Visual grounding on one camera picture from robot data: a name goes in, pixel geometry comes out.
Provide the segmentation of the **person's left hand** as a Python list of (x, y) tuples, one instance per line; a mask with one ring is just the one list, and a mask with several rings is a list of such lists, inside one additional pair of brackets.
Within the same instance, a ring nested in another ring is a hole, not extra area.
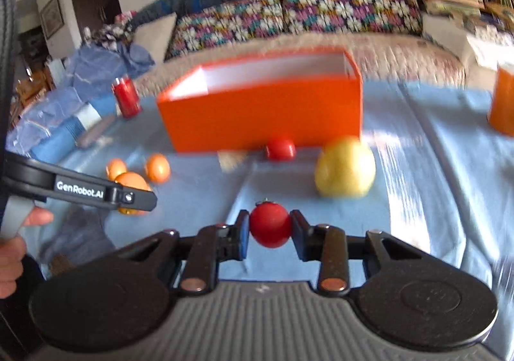
[[(24, 226), (46, 225), (53, 220), (53, 214), (46, 209), (35, 207), (23, 221)], [(1, 242), (0, 252), (0, 295), (1, 299), (11, 296), (17, 289), (17, 279), (23, 274), (23, 257), (26, 243), (16, 236)]]

